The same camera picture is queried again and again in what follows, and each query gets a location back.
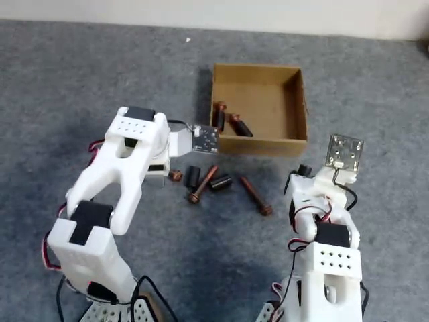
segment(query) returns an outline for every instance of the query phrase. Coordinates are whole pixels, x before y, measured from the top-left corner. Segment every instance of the red wire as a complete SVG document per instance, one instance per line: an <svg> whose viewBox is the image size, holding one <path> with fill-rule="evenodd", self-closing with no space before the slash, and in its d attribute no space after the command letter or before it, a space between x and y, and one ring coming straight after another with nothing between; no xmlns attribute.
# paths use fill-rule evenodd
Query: red wire
<svg viewBox="0 0 429 322"><path fill-rule="evenodd" d="M105 141L105 139L99 139L99 140L91 142L89 144L88 152L92 153L93 156L91 156L91 159L89 160L87 167L90 166L94 162L95 157L99 153L99 149L97 148L97 145L102 144L104 141Z"/></svg>
<svg viewBox="0 0 429 322"><path fill-rule="evenodd" d="M55 265L55 264L51 264L51 261L49 260L48 257L48 236L49 236L50 231L48 231L45 235L45 237L42 240L42 260L43 260L43 264L44 266L49 269L49 270L61 270L61 266L60 265Z"/></svg>
<svg viewBox="0 0 429 322"><path fill-rule="evenodd" d="M328 211L326 211L326 210L324 210L324 209L322 209L322 208L320 208L320 207L318 207L318 206L312 206L312 205L303 206L303 207L299 208L297 211L295 211L295 214L294 214L294 220L293 220L293 222L292 222L292 229L294 230L294 232L295 232L295 233L298 233L298 232L296 231L296 224L295 224L295 218L296 218L296 215L297 215L300 211L303 211L304 209L309 209L309 208L318 209L318 210L320 210L320 211L323 211L323 212L324 212L324 216L320 219L321 221L327 221L327 220L329 219L330 213L332 212L332 204L330 203L330 199L329 199L329 197L327 197L327 199L328 199L328 205L329 205L329 209L328 209Z"/></svg>

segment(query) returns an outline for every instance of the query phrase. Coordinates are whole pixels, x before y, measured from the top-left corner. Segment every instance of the black wire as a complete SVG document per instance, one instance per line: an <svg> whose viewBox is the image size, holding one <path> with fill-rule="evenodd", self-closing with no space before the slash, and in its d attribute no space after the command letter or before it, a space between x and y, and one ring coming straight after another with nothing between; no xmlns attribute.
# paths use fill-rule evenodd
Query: black wire
<svg viewBox="0 0 429 322"><path fill-rule="evenodd" d="M65 280L66 280L66 277L65 277L65 275L63 275L61 280L60 280L60 284L58 284L58 288L56 290L56 307L58 309L58 315L60 316L61 322L64 322L64 315L62 314L60 295L61 295L62 285L64 284Z"/></svg>
<svg viewBox="0 0 429 322"><path fill-rule="evenodd" d="M367 308L367 304L369 301L369 290L368 288L365 287L362 281L361 281L361 288L365 293L365 297L363 298L363 302L362 302L362 318L363 318L363 315L365 314L365 309Z"/></svg>
<svg viewBox="0 0 429 322"><path fill-rule="evenodd" d="M168 304L167 300L162 296L161 292L158 290L158 288L156 287L155 283L153 282L153 280L151 280L151 278L147 275L143 275L138 281L137 281L137 285L134 288L134 292L133 292L133 296L131 297L131 322L135 322L135 317L134 317L134 304L139 296L139 291L140 291L140 286L141 283L147 280L149 282L149 284L152 286L153 290L155 291L155 293L158 295L158 297L160 298L161 302L166 306L168 312L171 314L173 320L175 322L178 322L178 318L176 316L176 314L174 313L173 309L171 308L171 306Z"/></svg>
<svg viewBox="0 0 429 322"><path fill-rule="evenodd" d="M338 172L339 172L339 169L336 169L336 170L335 170L335 172L334 172L334 176L333 176L333 178L332 178L332 182L333 182L333 184L335 184L336 186L339 186L340 188L342 188L342 189L346 190L348 193L350 193L350 194L353 196L353 201L352 201L352 202L351 202L351 204L350 204L349 206L347 206L347 208L346 208L346 210L347 210L347 211L349 211L349 210L350 210L350 209L352 209L352 208L356 205L356 203L357 203L357 194L356 194L356 192L355 192L355 191L351 190L349 187L347 187L347 186L345 186L345 185L343 185L343 184L336 183L336 178L337 178L337 176L338 176Z"/></svg>
<svg viewBox="0 0 429 322"><path fill-rule="evenodd" d="M190 126L189 124L187 124L185 121L182 121L182 120L180 120L180 119L168 119L168 120L167 120L167 123L171 123L171 124L182 124L182 125L185 125L185 126L186 126L186 128L187 128L189 131L191 131L191 132L192 132L192 128L191 128L191 126Z"/></svg>
<svg viewBox="0 0 429 322"><path fill-rule="evenodd" d="M289 279L288 279L288 284L286 285L286 290L284 291L284 296L283 296L283 298L282 298L282 300L280 301L280 303L279 303L279 305L278 305L278 307L273 311L273 313L272 313L272 317L274 316L274 314L275 314L275 312L277 312L277 310L279 309L279 307L281 307L281 305L283 304L283 302L284 302L284 299L286 298L286 295L287 295L287 293L288 293L288 291L289 291L289 285L290 285L290 281L291 281L291 279L292 279L292 274L294 273L294 269L295 269L295 258L296 258L296 254L300 251L300 250L303 250L304 248L302 248L302 249L299 249L299 250L296 250L295 252L293 252L294 253L294 255L293 255L293 257L292 257L292 267L290 268L290 274L289 274Z"/></svg>

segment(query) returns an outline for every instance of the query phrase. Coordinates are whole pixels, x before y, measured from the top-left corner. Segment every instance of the circuit board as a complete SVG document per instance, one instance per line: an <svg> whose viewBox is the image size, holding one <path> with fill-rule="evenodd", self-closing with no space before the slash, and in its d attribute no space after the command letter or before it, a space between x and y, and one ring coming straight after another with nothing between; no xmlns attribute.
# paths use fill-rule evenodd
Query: circuit board
<svg viewBox="0 0 429 322"><path fill-rule="evenodd" d="M219 130L205 125L192 126L192 151L217 153Z"/></svg>

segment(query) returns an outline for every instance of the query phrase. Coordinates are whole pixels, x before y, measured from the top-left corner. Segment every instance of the white robotic arm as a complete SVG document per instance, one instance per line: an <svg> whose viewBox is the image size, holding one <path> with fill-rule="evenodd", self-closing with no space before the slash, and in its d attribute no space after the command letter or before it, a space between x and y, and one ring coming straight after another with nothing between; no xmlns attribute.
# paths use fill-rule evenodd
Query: white robotic arm
<svg viewBox="0 0 429 322"><path fill-rule="evenodd" d="M345 209L344 184L356 181L363 141L332 136L325 167L310 178L305 166L285 187L290 223L300 238L304 271L285 278L280 301L266 303L258 322L362 322L360 235Z"/></svg>
<svg viewBox="0 0 429 322"><path fill-rule="evenodd" d="M145 177L167 176L170 157L192 150L217 151L217 129L185 125L182 131L170 132L163 113L139 107L119 108L93 162L66 194L67 218L58 218L48 236L48 245L69 285L91 298L111 303L107 305L114 313L109 317L111 321L118 321L120 311L122 319L128 315L126 306L136 287L113 235L127 232ZM93 198L111 183L121 186L117 204L94 202ZM97 311L109 311L100 309L99 303L94 306ZM146 311L146 321L151 321Z"/></svg>

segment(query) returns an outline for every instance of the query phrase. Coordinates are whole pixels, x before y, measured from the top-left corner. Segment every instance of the cardboard box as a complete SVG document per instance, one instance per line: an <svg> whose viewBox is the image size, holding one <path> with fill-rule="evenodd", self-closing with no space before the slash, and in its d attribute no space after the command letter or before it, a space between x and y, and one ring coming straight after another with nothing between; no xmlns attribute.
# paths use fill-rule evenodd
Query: cardboard box
<svg viewBox="0 0 429 322"><path fill-rule="evenodd" d="M216 64L213 71L212 124L217 101L236 113L253 137L237 136L225 121L219 152L299 156L307 144L306 103L298 67Z"/></svg>

